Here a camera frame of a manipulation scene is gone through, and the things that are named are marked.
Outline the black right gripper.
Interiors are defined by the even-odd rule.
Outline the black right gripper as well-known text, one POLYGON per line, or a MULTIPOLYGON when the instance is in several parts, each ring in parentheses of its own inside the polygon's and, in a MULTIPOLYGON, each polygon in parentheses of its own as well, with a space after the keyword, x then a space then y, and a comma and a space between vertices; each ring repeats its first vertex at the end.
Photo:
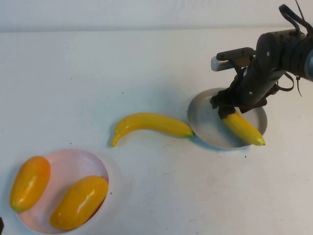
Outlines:
POLYGON ((212 108, 218 108, 220 119, 224 119, 236 113, 234 106, 242 113, 265 106, 268 92, 281 77, 281 70, 263 68, 254 58, 251 64, 235 77, 230 85, 231 91, 221 90, 211 97, 212 108))

